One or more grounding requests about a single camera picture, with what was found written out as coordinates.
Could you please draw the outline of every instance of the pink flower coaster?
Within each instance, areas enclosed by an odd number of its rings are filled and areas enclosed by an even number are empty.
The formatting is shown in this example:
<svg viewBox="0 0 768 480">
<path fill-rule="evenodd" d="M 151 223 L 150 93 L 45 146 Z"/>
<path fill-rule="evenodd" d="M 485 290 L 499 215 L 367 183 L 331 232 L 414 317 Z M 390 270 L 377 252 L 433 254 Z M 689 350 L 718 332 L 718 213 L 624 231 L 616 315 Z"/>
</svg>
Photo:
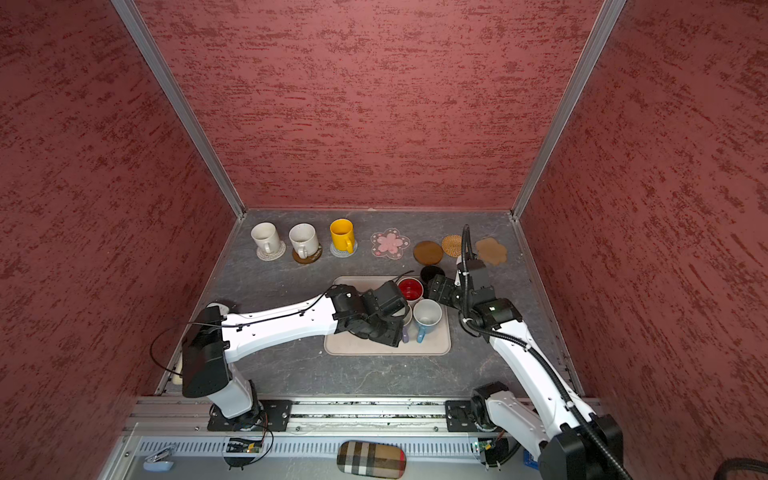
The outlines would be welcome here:
<svg viewBox="0 0 768 480">
<path fill-rule="evenodd" d="M 411 239 L 400 235 L 396 228 L 388 228 L 384 232 L 374 233 L 371 236 L 374 257 L 387 257 L 391 260 L 400 260 L 402 251 L 411 244 Z"/>
</svg>

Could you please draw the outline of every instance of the mounting plate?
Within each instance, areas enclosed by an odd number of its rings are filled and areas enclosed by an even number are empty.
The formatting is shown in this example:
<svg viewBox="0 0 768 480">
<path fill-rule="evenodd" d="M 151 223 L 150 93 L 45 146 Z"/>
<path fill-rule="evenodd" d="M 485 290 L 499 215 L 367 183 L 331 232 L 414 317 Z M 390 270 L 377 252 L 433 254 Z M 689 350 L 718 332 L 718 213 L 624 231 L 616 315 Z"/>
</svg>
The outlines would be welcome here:
<svg viewBox="0 0 768 480">
<path fill-rule="evenodd" d="M 468 400 L 445 401 L 445 424 L 448 426 L 449 432 L 483 432 L 475 424 Z M 500 432 L 501 430 L 496 427 L 493 432 Z"/>
</svg>

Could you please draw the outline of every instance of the cable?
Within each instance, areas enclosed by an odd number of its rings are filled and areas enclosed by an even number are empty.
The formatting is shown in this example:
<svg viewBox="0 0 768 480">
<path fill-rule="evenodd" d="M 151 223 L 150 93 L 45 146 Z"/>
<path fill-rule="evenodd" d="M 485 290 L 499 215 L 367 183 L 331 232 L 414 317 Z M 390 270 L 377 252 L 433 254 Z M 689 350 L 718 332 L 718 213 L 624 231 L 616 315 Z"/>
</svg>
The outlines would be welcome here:
<svg viewBox="0 0 768 480">
<path fill-rule="evenodd" d="M 397 284 L 397 281 L 398 281 L 398 280 L 400 280 L 401 278 L 403 278 L 405 275 L 408 275 L 409 273 L 413 273 L 413 270 L 408 270 L 407 272 L 403 272 L 403 273 L 400 273 L 398 276 L 396 276 L 396 277 L 395 277 L 395 279 L 393 280 L 393 282 L 395 282 L 395 284 Z"/>
<path fill-rule="evenodd" d="M 154 358 L 154 354 L 152 353 L 152 347 L 154 347 L 154 343 L 155 343 L 155 342 L 157 342 L 157 339 L 159 339 L 159 338 L 161 337 L 161 335 L 163 335 L 164 333 L 168 333 L 168 332 L 170 332 L 172 329 L 176 329 L 176 328 L 178 328 L 178 327 L 179 327 L 179 326 L 181 326 L 181 325 L 184 325 L 184 324 L 177 324 L 177 325 L 174 325 L 174 326 L 172 326 L 172 327 L 170 327 L 170 328 L 166 328 L 166 329 L 165 329 L 165 330 L 163 330 L 162 332 L 158 333 L 158 334 L 157 334 L 157 336 L 156 336 L 156 337 L 154 337 L 154 340 L 152 340 L 152 343 L 150 343 L 150 344 L 149 344 L 149 358 L 151 358 L 151 359 L 152 359 L 152 361 L 154 362 L 154 364 L 155 364 L 155 365 L 157 365 L 157 366 L 159 366 L 160 368 L 162 368 L 163 370 L 165 370 L 165 371 L 166 371 L 166 372 L 168 372 L 168 373 L 171 373 L 171 374 L 175 374 L 175 375 L 179 375 L 179 378 L 183 378 L 183 377 L 181 376 L 181 374 L 180 374 L 180 373 L 174 372 L 173 370 L 171 370 L 171 369 L 168 369 L 168 368 L 164 367 L 163 365 L 161 365 L 161 363 L 160 363 L 160 362 L 158 362 L 158 361 L 157 361 L 157 359 L 155 359 L 155 358 Z"/>
<path fill-rule="evenodd" d="M 714 480 L 727 480 L 728 472 L 736 470 L 750 470 L 752 472 L 768 473 L 768 462 L 761 462 L 754 458 L 729 458 L 720 464 L 715 472 Z"/>
<path fill-rule="evenodd" d="M 163 330 L 162 332 L 158 333 L 157 336 L 154 337 L 152 342 L 149 344 L 149 357 L 152 359 L 152 362 L 154 362 L 155 365 L 159 366 L 160 368 L 162 368 L 166 372 L 179 375 L 179 378 L 183 378 L 183 376 L 180 373 L 176 373 L 175 371 L 173 371 L 171 369 L 168 369 L 167 367 L 163 366 L 160 362 L 158 362 L 157 359 L 154 358 L 154 354 L 152 353 L 152 348 L 154 347 L 154 344 L 157 342 L 157 340 L 160 339 L 161 336 L 163 336 L 163 334 L 170 332 L 172 329 L 179 328 L 180 326 L 201 325 L 201 326 L 210 327 L 211 329 L 243 328 L 244 326 L 256 325 L 257 323 L 269 322 L 271 320 L 287 318 L 289 316 L 294 316 L 294 315 L 303 316 L 304 313 L 306 313 L 309 309 L 311 309 L 313 306 L 317 305 L 317 303 L 326 295 L 326 293 L 328 293 L 328 290 L 331 290 L 331 288 L 333 288 L 333 286 L 329 286 L 328 288 L 326 288 L 326 290 L 323 293 L 321 293 L 320 295 L 318 295 L 318 297 L 315 298 L 315 301 L 312 302 L 307 308 L 303 308 L 303 309 L 301 309 L 301 310 L 299 310 L 297 312 L 293 312 L 293 313 L 286 313 L 285 315 L 273 316 L 273 317 L 268 318 L 268 319 L 254 320 L 253 322 L 246 322 L 246 323 L 238 323 L 237 325 L 211 325 L 210 323 L 202 323 L 202 322 L 177 323 L 176 325 L 173 325 L 171 327 L 166 328 L 165 330 Z"/>
<path fill-rule="evenodd" d="M 462 319 L 468 319 L 469 318 L 469 281 L 467 279 L 467 260 L 473 260 L 474 253 L 472 252 L 472 239 L 469 236 L 469 225 L 464 226 L 464 230 L 462 230 L 462 271 L 460 273 L 457 273 L 459 275 L 459 283 L 462 285 L 463 295 L 459 302 L 459 307 L 462 314 Z M 462 326 L 462 330 L 467 332 L 470 336 L 474 336 L 475 338 L 480 338 L 480 335 L 475 335 L 474 333 L 467 330 L 467 327 L 464 325 L 464 322 L 462 322 L 461 319 L 459 319 L 458 324 Z"/>
<path fill-rule="evenodd" d="M 267 425 L 267 423 L 269 422 L 269 419 L 268 419 L 268 417 L 267 417 L 267 415 L 266 415 L 266 411 L 262 410 L 262 412 L 264 413 L 264 422 L 263 422 L 263 423 L 262 423 L 262 425 L 261 425 L 261 429 L 262 429 L 262 431 L 263 431 L 263 433 L 262 433 L 262 435 L 261 435 L 261 446 L 262 446 L 262 447 L 264 447 L 264 439 L 266 438 L 266 433 L 267 433 L 267 432 L 269 432 L 269 434 L 270 434 L 270 446 L 269 446 L 269 448 L 268 448 L 268 449 L 266 449 L 266 451 L 265 451 L 265 452 L 264 452 L 264 453 L 263 453 L 263 454 L 262 454 L 262 455 L 261 455 L 259 458 L 255 458 L 255 459 L 252 459 L 250 462 L 248 462 L 248 463 L 243 463 L 242 465 L 232 465 L 232 464 L 230 464 L 230 463 L 227 461 L 227 457 L 226 457 L 226 455 L 225 455 L 225 456 L 224 456 L 224 461 L 227 463 L 227 465 L 229 465 L 229 466 L 230 466 L 230 469 L 232 469 L 232 467 L 233 467 L 233 466 L 234 466 L 235 468 L 236 468 L 236 467 L 240 467 L 240 469 L 242 469 L 243 467 L 247 467 L 248 465 L 253 465 L 254 463 L 256 463 L 256 462 L 258 462 L 259 460 L 261 460 L 262 458 L 266 457 L 266 455 L 267 455 L 269 452 L 271 452 L 271 451 L 272 451 L 272 447 L 273 447 L 273 445 L 275 445 L 275 434 L 272 432 L 272 430 L 270 430 L 270 428 L 269 428 L 268 426 L 266 426 L 266 425 Z M 248 439 L 241 439 L 241 438 L 239 438 L 239 437 L 232 437 L 232 438 L 230 438 L 230 441 L 231 441 L 231 440 L 233 440 L 233 439 L 234 439 L 234 440 L 237 440 L 237 441 L 241 441 L 241 442 L 243 442 L 243 441 L 244 441 L 244 442 L 247 442 L 247 441 L 248 441 Z"/>
<path fill-rule="evenodd" d="M 515 442 L 515 446 L 509 450 L 509 453 L 507 454 L 507 456 L 499 460 L 498 464 L 504 465 L 506 462 L 509 462 L 509 459 L 514 457 L 515 453 L 517 453 L 519 449 L 520 449 L 520 442 Z"/>
<path fill-rule="evenodd" d="M 540 354 L 538 350 L 529 348 L 529 345 L 527 342 L 525 342 L 523 339 L 517 338 L 516 336 L 507 335 L 506 333 L 501 333 L 501 332 L 495 332 L 493 330 L 481 329 L 475 326 L 474 323 L 471 323 L 469 321 L 466 322 L 466 324 L 470 329 L 473 329 L 477 333 L 485 334 L 488 336 L 494 336 L 502 340 L 507 340 L 508 342 L 512 342 L 515 345 L 524 348 L 525 351 L 533 355 L 533 357 L 544 368 L 544 371 L 552 380 L 552 383 L 554 383 L 554 387 L 558 389 L 558 392 L 560 393 L 560 397 L 563 399 L 566 405 L 570 404 L 571 406 L 573 406 L 573 400 L 571 399 L 571 395 L 568 394 L 568 391 L 565 389 L 563 382 L 560 381 L 558 374 L 552 369 L 552 367 L 549 365 L 549 362 L 547 362 L 546 358 L 544 358 L 544 356 Z M 603 440 L 598 436 L 598 434 L 595 433 L 594 430 L 592 430 L 592 427 L 589 425 L 587 420 L 584 419 L 584 416 L 581 414 L 581 412 L 579 412 L 578 408 L 576 407 L 568 408 L 568 411 L 573 414 L 573 416 L 576 418 L 579 424 L 584 428 L 584 433 L 586 434 L 586 436 L 598 448 L 600 453 L 605 457 L 608 463 L 616 470 L 616 472 L 618 472 L 619 475 L 624 480 L 632 480 L 632 477 L 629 475 L 629 472 L 627 472 L 627 470 L 624 468 L 621 462 L 619 462 L 618 459 L 614 457 L 614 454 L 611 453 L 611 450 L 608 449 L 608 446 L 605 445 L 605 442 L 603 442 Z"/>
</svg>

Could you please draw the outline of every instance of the black corrugated cable sleeve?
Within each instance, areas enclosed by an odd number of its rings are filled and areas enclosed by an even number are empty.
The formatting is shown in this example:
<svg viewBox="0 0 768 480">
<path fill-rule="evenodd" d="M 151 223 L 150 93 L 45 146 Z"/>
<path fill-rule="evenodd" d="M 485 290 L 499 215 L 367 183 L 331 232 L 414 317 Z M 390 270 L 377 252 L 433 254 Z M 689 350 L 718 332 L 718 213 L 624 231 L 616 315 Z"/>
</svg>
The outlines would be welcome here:
<svg viewBox="0 0 768 480">
<path fill-rule="evenodd" d="M 523 339 L 519 339 L 516 336 L 507 335 L 506 333 L 501 332 L 495 332 L 493 330 L 488 329 L 481 329 L 477 326 L 473 325 L 472 322 L 467 322 L 467 326 L 470 329 L 473 329 L 477 333 L 484 333 L 485 335 L 494 336 L 498 339 L 507 340 L 508 342 L 512 342 L 515 345 L 518 345 L 522 348 L 525 348 L 528 346 L 528 343 L 525 342 Z M 538 350 L 534 348 L 528 348 L 526 349 L 528 353 L 533 355 L 533 358 L 535 358 L 542 367 L 544 367 L 544 371 L 547 373 L 549 378 L 554 383 L 554 386 L 556 389 L 558 389 L 558 392 L 560 393 L 560 397 L 565 401 L 566 403 L 572 402 L 571 396 L 568 394 L 568 391 L 565 389 L 565 386 L 563 385 L 563 382 L 560 381 L 560 378 L 558 377 L 558 374 L 552 369 L 552 367 L 549 365 L 549 362 L 547 362 L 546 358 L 542 354 L 538 352 Z M 629 472 L 624 468 L 624 466 L 621 464 L 621 462 L 618 461 L 616 457 L 614 457 L 614 454 L 611 453 L 611 450 L 608 449 L 608 446 L 605 445 L 605 442 L 598 436 L 597 433 L 592 430 L 592 427 L 589 426 L 589 422 L 584 418 L 584 416 L 579 412 L 578 408 L 574 407 L 572 409 L 569 409 L 569 411 L 573 414 L 573 416 L 576 418 L 576 420 L 581 424 L 581 426 L 584 428 L 584 433 L 587 435 L 587 437 L 592 441 L 592 443 L 598 447 L 598 450 L 600 450 L 600 453 L 605 457 L 606 460 L 608 460 L 608 463 L 611 464 L 611 466 L 616 470 L 616 472 L 619 473 L 619 475 L 624 480 L 632 480 L 632 477 L 629 475 Z"/>
<path fill-rule="evenodd" d="M 720 464 L 714 480 L 727 480 L 728 472 L 750 470 L 752 472 L 768 473 L 768 463 L 754 458 L 729 458 Z"/>
</svg>

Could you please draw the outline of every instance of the marble surface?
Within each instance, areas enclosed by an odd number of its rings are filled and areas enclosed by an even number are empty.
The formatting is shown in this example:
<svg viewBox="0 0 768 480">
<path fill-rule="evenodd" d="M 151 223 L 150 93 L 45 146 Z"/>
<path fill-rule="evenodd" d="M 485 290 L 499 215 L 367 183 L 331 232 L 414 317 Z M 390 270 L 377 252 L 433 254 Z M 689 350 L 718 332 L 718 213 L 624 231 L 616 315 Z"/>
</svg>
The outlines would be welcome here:
<svg viewBox="0 0 768 480">
<path fill-rule="evenodd" d="M 250 229 L 259 222 L 274 223 L 286 242 L 293 225 L 311 223 L 327 249 L 329 225 L 341 217 L 353 222 L 359 242 L 359 249 L 350 258 L 336 258 L 326 251 L 317 262 L 302 266 L 290 252 L 273 262 L 260 261 L 256 256 Z M 210 290 L 210 300 L 229 300 L 236 304 L 238 312 L 254 312 L 308 299 L 342 275 L 396 276 L 410 269 L 418 273 L 421 266 L 413 258 L 412 247 L 401 260 L 376 258 L 371 253 L 371 235 L 395 227 L 410 237 L 413 245 L 422 240 L 440 242 L 446 235 L 460 234 L 465 223 L 472 229 L 473 242 L 494 237 L 509 250 L 507 263 L 488 268 L 496 293 L 518 307 L 541 349 L 562 369 L 562 355 L 536 302 L 517 240 L 504 213 L 252 210 L 234 241 L 223 272 Z M 454 277 L 452 257 L 444 256 L 439 266 L 446 276 Z M 323 337 L 317 336 L 265 349 L 240 360 L 237 367 L 254 381 L 260 395 L 468 396 L 473 388 L 498 380 L 516 395 L 525 396 L 502 358 L 485 341 L 465 333 L 457 324 L 456 310 L 449 310 L 452 348 L 443 356 L 332 356 L 323 348 Z"/>
</svg>

